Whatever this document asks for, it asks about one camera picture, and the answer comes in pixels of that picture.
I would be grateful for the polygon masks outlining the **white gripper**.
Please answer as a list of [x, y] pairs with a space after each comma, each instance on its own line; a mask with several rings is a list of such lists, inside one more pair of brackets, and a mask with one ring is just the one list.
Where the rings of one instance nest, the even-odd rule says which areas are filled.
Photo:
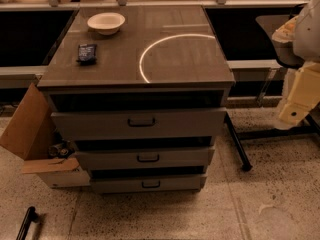
[[297, 126], [320, 102], [320, 63], [306, 62], [295, 72], [286, 102], [278, 105], [278, 120]]

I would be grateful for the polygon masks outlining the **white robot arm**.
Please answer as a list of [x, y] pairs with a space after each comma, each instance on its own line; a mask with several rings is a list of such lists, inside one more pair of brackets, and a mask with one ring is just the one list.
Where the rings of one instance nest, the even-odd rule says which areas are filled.
[[272, 40], [291, 42], [293, 54], [304, 60], [298, 70], [287, 71], [277, 106], [274, 126], [287, 130], [297, 126], [320, 102], [320, 0], [310, 0], [298, 16], [272, 34]]

